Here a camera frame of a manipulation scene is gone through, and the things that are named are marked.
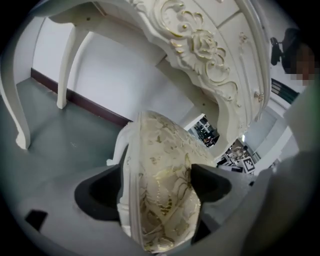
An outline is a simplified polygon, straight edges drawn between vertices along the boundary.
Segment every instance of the upholstered seat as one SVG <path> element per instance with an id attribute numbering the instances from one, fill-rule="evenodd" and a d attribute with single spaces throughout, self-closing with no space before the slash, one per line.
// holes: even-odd
<path id="1" fill-rule="evenodd" d="M 152 111 L 141 112 L 123 130 L 115 158 L 108 162 L 116 164 L 127 134 L 121 224 L 146 251 L 170 250 L 191 239 L 196 229 L 201 204 L 191 185 L 191 164 L 215 166 L 214 157 L 186 130 Z"/>

